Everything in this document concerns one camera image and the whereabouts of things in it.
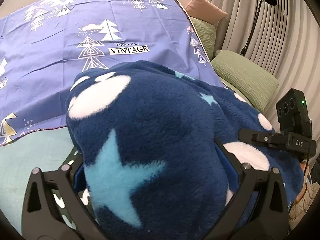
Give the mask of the person's right hand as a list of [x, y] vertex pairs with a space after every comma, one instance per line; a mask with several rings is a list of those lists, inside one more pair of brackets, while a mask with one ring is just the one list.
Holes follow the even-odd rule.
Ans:
[[301, 169], [303, 171], [304, 178], [303, 178], [302, 189], [301, 189], [299, 195], [296, 198], [296, 201], [298, 201], [298, 202], [303, 198], [303, 196], [304, 196], [304, 194], [306, 192], [306, 180], [307, 180], [307, 176], [309, 174], [309, 164], [307, 163], [307, 161], [303, 161], [302, 163], [300, 163], [300, 167], [301, 167]]

